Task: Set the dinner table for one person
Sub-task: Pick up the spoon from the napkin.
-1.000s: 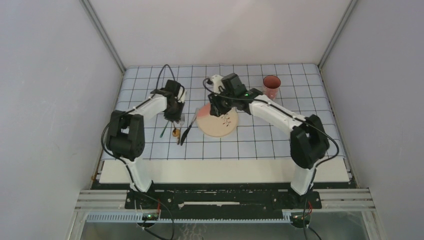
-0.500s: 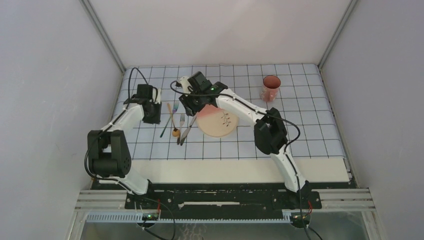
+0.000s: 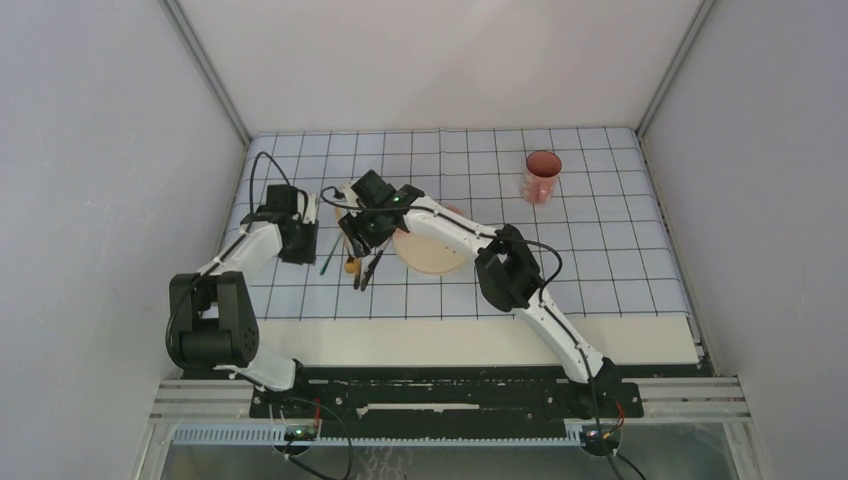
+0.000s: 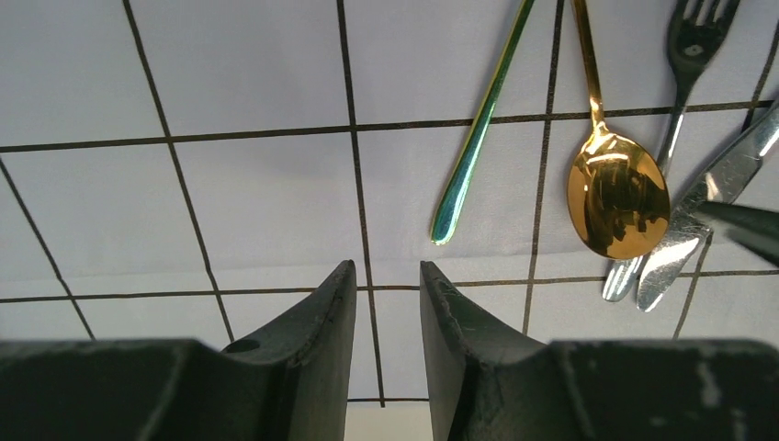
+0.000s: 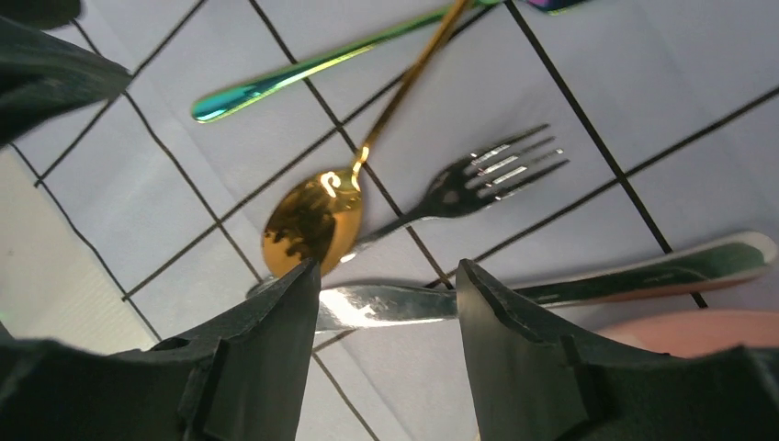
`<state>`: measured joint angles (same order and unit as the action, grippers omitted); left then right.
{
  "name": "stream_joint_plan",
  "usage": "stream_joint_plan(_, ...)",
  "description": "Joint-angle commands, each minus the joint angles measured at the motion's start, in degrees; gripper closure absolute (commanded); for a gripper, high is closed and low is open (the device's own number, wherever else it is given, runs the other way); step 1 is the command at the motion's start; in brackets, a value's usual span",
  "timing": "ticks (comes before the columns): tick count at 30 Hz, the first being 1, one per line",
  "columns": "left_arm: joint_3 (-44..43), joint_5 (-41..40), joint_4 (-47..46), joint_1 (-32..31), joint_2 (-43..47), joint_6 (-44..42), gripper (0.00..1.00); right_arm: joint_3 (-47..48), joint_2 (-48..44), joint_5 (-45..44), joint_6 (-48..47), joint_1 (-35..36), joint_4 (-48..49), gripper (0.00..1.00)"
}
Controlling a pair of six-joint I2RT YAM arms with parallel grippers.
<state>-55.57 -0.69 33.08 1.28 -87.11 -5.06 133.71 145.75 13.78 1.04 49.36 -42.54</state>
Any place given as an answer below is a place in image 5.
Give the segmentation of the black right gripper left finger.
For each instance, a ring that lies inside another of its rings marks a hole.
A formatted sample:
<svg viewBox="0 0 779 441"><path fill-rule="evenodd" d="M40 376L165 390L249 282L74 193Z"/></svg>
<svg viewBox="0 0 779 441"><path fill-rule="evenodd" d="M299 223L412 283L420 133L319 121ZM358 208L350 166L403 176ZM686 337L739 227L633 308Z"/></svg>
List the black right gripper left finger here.
<svg viewBox="0 0 779 441"><path fill-rule="evenodd" d="M53 340L1 345L4 440L292 440L321 288L307 260L152 348L103 356Z"/></svg>

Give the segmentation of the metal cutlery piece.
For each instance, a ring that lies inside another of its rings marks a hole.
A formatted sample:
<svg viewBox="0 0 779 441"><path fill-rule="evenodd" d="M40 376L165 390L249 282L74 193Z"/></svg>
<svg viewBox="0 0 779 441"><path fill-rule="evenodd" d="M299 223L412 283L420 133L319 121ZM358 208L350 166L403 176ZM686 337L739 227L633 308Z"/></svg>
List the metal cutlery piece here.
<svg viewBox="0 0 779 441"><path fill-rule="evenodd" d="M768 273L778 246L760 232L734 233L628 266L531 282L515 293L547 308L711 291ZM364 284L321 291L317 333L453 320L453 290Z"/></svg>

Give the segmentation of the cream pink branch plate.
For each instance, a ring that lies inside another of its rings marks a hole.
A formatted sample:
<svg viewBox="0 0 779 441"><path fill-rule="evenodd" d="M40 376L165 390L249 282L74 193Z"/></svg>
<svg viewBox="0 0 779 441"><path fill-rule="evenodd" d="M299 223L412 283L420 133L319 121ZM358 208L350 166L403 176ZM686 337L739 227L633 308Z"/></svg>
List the cream pink branch plate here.
<svg viewBox="0 0 779 441"><path fill-rule="evenodd" d="M776 311L699 310L622 322L599 335L655 353L693 358L737 345L778 346Z"/></svg>

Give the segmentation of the metal spoon wooden handle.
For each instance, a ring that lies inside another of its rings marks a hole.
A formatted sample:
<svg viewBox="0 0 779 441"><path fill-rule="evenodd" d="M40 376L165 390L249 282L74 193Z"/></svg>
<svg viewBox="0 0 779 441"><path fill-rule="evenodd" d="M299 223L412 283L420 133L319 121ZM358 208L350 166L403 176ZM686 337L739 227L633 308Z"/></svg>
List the metal spoon wooden handle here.
<svg viewBox="0 0 779 441"><path fill-rule="evenodd" d="M441 25L406 71L398 90L379 114L351 163L312 175L279 202L264 230L262 253L274 277L283 277L310 259L330 270L356 243L363 219L359 177L368 156L437 52L473 3L460 0L446 10Z"/></svg>

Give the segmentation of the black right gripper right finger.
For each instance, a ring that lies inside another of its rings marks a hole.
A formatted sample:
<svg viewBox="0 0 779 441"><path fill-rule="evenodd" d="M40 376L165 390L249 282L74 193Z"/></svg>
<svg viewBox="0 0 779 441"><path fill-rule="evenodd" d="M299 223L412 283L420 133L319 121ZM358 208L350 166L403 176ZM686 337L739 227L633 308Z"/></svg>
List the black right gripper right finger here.
<svg viewBox="0 0 779 441"><path fill-rule="evenodd" d="M475 262L457 269L469 386L484 440L775 440L778 352L680 358L587 331Z"/></svg>

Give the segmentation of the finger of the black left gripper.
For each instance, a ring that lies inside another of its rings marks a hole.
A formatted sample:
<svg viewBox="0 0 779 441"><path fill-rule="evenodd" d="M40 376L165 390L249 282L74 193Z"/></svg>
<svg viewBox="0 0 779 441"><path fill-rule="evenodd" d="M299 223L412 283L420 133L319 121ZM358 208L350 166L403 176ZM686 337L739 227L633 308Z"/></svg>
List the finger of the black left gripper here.
<svg viewBox="0 0 779 441"><path fill-rule="evenodd" d="M1 144L49 119L118 97L121 65L41 30L1 19Z"/></svg>
<svg viewBox="0 0 779 441"><path fill-rule="evenodd" d="M81 0L1 0L1 17L37 29L70 24L82 13Z"/></svg>

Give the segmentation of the iridescent rainbow fork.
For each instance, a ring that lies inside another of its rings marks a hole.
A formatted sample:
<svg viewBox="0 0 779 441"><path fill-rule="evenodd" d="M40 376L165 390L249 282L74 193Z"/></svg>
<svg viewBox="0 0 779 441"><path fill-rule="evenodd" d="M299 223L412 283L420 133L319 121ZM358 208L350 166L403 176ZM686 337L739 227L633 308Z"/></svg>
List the iridescent rainbow fork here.
<svg viewBox="0 0 779 441"><path fill-rule="evenodd" d="M223 87L194 101L189 109L189 115L200 124L227 118L287 86L304 81L336 64L346 62L358 55L374 50L388 41L395 40L417 29L433 25L446 16L448 9L448 6L440 6L341 47L312 56L303 61L293 62L286 67L260 74L238 84Z"/></svg>

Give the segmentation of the silver metal fork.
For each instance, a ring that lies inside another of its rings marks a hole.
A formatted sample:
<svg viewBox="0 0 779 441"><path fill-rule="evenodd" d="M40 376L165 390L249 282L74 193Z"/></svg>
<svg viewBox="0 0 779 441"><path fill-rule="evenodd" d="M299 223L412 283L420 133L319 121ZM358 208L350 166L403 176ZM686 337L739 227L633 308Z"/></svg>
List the silver metal fork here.
<svg viewBox="0 0 779 441"><path fill-rule="evenodd" d="M548 134L549 127L538 124L448 164L435 175L415 206L364 237L357 235L351 250L332 269L324 270L318 263L321 273L330 273L416 221L466 217L559 170L569 159L562 149L551 147L555 138Z"/></svg>

